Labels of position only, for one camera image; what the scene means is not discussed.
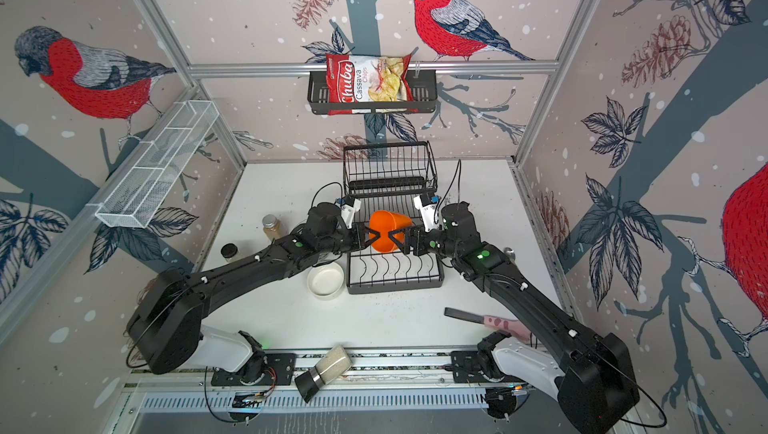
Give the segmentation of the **orange plastic bowl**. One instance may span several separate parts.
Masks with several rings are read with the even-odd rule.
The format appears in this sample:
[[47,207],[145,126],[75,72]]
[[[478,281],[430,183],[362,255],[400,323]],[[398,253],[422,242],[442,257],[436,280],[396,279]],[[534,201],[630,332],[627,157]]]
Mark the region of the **orange plastic bowl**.
[[379,210],[369,221],[369,228],[379,234],[371,247],[378,253],[392,253],[399,250],[398,244],[405,241],[405,228],[413,226],[412,220],[403,214]]

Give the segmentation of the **white ceramic bowl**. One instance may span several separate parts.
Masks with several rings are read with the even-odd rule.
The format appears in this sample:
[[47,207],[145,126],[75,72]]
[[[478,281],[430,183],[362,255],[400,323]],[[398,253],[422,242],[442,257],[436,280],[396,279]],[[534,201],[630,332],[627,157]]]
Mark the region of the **white ceramic bowl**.
[[309,292],[320,300],[332,300],[345,287],[345,271],[337,262],[313,267],[307,274]]

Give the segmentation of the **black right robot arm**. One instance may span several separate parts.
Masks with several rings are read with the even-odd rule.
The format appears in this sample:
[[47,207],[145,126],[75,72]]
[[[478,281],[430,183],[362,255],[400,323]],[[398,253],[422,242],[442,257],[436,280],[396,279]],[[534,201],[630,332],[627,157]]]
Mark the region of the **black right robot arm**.
[[511,258],[481,239],[466,202],[442,208],[441,225],[375,227],[405,254],[448,257],[465,280],[506,307],[542,343],[561,371],[555,398],[581,433],[606,433],[640,400],[629,349],[601,336],[542,294]]

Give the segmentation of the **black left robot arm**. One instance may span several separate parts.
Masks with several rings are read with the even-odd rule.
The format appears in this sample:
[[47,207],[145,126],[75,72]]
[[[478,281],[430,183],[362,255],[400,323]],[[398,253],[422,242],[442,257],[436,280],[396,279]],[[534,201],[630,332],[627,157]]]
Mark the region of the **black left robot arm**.
[[155,375],[188,364],[217,368],[253,385],[267,369],[262,345],[245,331],[208,329],[203,320],[259,287],[319,265],[326,254],[362,251],[380,236],[362,223],[346,222],[339,206],[321,202],[304,223],[255,254],[196,274],[168,269],[128,321],[133,349]]

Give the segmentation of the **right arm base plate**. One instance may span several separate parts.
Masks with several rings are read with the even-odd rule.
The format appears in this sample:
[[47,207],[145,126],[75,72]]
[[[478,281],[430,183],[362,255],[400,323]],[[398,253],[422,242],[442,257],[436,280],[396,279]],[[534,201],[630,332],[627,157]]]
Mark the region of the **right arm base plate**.
[[476,350],[452,351],[450,360],[443,369],[448,371],[453,381],[458,384],[527,385],[526,381],[503,374],[497,367],[492,367],[489,361],[481,359]]

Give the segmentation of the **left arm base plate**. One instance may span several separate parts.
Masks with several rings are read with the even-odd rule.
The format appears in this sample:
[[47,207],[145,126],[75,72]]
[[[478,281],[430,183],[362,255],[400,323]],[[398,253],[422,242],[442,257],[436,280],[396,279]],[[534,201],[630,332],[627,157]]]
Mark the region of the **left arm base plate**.
[[211,377],[214,387],[289,386],[292,383],[297,355],[294,353],[260,353],[236,372],[215,368]]

